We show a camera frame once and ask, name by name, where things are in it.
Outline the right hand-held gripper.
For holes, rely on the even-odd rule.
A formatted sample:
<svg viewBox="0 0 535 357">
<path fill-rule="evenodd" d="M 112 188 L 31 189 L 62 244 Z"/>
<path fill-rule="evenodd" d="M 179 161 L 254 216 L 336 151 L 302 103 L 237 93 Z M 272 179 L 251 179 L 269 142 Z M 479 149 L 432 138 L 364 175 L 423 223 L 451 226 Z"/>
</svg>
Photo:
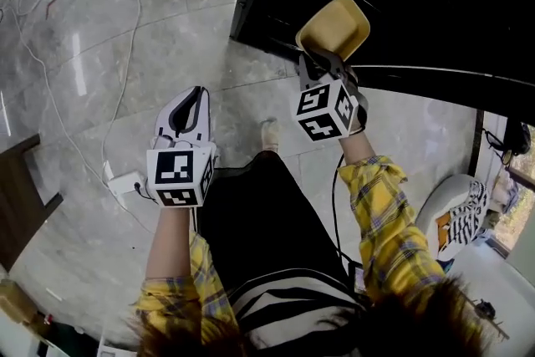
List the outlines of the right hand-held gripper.
<svg viewBox="0 0 535 357">
<path fill-rule="evenodd" d="M 322 79 L 329 82 L 326 75 L 333 81 L 315 86 Z M 344 85 L 348 77 L 340 56 L 323 48 L 311 48 L 310 57 L 299 55 L 298 76 L 300 89 L 305 90 L 300 93 L 293 118 L 301 130 L 312 142 L 348 137 L 359 104 Z"/>
</svg>

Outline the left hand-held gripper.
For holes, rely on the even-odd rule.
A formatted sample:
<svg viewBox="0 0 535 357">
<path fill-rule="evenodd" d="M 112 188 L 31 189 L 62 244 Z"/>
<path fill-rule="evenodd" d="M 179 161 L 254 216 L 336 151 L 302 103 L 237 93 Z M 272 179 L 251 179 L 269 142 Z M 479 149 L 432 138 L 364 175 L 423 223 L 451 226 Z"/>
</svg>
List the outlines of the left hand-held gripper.
<svg viewBox="0 0 535 357">
<path fill-rule="evenodd" d="M 214 173 L 217 147 L 210 141 L 210 95 L 202 86 L 180 92 L 157 116 L 153 148 L 146 152 L 147 189 L 160 207 L 201 207 Z"/>
</svg>

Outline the person's right hand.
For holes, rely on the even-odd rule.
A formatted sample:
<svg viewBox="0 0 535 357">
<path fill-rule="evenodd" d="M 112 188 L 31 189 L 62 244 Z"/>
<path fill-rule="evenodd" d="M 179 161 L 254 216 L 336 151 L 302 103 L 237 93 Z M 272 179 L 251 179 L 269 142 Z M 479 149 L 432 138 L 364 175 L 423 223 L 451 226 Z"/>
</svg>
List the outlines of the person's right hand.
<svg viewBox="0 0 535 357">
<path fill-rule="evenodd" d="M 355 135 L 363 132 L 368 121 L 368 100 L 359 91 L 358 77 L 352 67 L 348 64 L 344 66 L 344 72 L 342 73 L 342 80 L 345 88 L 351 97 L 354 97 L 357 102 L 356 111 L 352 120 L 350 135 Z"/>
</svg>

